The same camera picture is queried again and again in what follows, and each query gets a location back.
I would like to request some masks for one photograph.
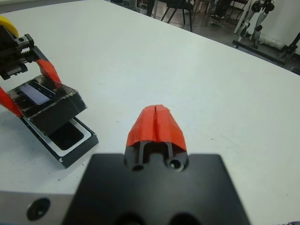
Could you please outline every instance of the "black chair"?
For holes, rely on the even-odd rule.
[[[162,2],[167,3],[167,10],[165,12],[165,14],[163,15],[163,18],[161,18],[161,21],[163,21],[165,15],[167,14],[167,12],[169,11],[170,8],[174,8],[174,12],[172,13],[170,19],[168,20],[167,23],[169,23],[172,19],[172,17],[174,16],[174,14],[176,13],[177,9],[182,9],[182,15],[183,15],[183,24],[186,24],[186,19],[185,19],[185,15],[184,15],[184,10],[188,10],[188,14],[189,14],[189,26],[190,26],[190,30],[191,32],[193,32],[193,23],[192,23],[192,11],[193,11],[193,5],[191,4],[191,1],[188,0],[188,2],[186,2],[186,0],[163,0]]]

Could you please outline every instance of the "white wall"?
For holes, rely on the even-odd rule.
[[[262,33],[289,45],[300,32],[300,0],[274,0],[274,5],[275,9],[262,23]],[[258,14],[250,22],[252,32],[257,17]]]

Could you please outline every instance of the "machine base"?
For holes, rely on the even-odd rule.
[[[244,49],[246,49],[246,50],[248,50],[248,51],[251,51],[251,52],[253,52],[253,53],[255,53],[255,54],[258,54],[258,55],[260,55],[260,56],[262,56],[262,57],[264,57],[264,58],[266,58],[266,59],[268,59],[268,60],[271,60],[271,61],[273,61],[273,62],[275,62],[275,63],[278,63],[279,65],[284,65],[284,64],[285,64],[283,61],[280,61],[279,59],[276,59],[276,58],[274,58],[274,57],[272,57],[272,56],[269,56],[269,55],[267,55],[267,54],[265,54],[265,53],[263,53],[263,52],[261,52],[261,51],[255,49],[255,48],[253,48],[253,47],[251,47],[251,46],[248,46],[248,45],[245,45],[245,44],[243,44],[243,43],[241,43],[241,42],[239,42],[239,41],[234,40],[234,41],[232,42],[232,44],[233,44],[233,46],[234,46],[235,48],[242,47],[242,48],[244,48]]]

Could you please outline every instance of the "chair leg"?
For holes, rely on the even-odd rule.
[[[189,26],[190,26],[191,32],[193,33],[192,11],[190,10],[188,14],[189,14]]]
[[[184,16],[184,9],[182,9],[182,15],[183,15],[183,24],[186,24],[186,17]]]
[[[161,18],[161,20],[160,20],[160,21],[163,21],[163,20],[164,20],[164,17],[165,17],[165,15],[167,15],[167,12],[169,11],[169,9],[170,9],[170,8],[167,8],[167,10],[166,10],[165,14],[163,15],[163,18]]]
[[[170,19],[168,20],[168,22],[167,22],[167,23],[170,23],[170,21],[171,21],[172,17],[173,17],[173,16],[174,16],[174,14],[176,13],[177,9],[178,9],[178,7],[174,9],[174,12],[172,13],[172,15],[171,15],[171,17],[170,17]]]

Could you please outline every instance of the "black metal plate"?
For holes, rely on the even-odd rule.
[[[64,225],[248,225],[218,155],[190,155],[181,172],[162,155],[138,172],[121,154],[91,158]]]

